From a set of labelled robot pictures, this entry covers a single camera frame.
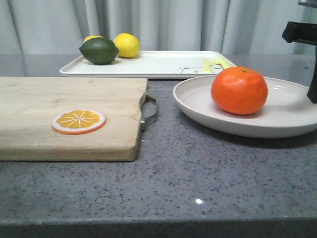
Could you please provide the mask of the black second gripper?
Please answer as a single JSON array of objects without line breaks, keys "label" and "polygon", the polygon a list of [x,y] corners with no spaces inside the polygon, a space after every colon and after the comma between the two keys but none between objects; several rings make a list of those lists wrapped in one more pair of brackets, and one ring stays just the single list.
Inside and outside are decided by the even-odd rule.
[{"label": "black second gripper", "polygon": [[[289,21],[282,33],[282,38],[287,43],[299,42],[308,45],[317,44],[317,24]],[[317,103],[317,48],[315,50],[315,68],[307,97],[313,103]]]}]

